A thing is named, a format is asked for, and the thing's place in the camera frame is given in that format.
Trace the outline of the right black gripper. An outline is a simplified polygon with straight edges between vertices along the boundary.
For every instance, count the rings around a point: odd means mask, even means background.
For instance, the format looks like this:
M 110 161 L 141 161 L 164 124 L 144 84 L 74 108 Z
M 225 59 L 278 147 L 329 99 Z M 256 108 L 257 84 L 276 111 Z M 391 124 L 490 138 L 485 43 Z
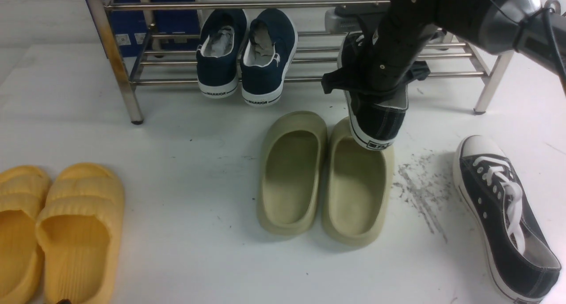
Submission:
M 325 94 L 334 89 L 373 96 L 394 93 L 437 28 L 439 0 L 390 0 L 377 27 L 378 38 L 367 38 L 352 64 L 323 75 Z

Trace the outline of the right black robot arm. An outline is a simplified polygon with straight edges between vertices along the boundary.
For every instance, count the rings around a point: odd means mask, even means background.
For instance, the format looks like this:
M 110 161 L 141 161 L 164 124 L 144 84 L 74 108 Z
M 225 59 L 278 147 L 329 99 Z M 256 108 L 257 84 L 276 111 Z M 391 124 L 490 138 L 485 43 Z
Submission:
M 324 74 L 325 94 L 336 89 L 391 98 L 430 75 L 416 60 L 438 28 L 492 55 L 518 52 L 565 84 L 565 16 L 541 0 L 390 0 L 378 26 L 356 15 L 362 50 Z

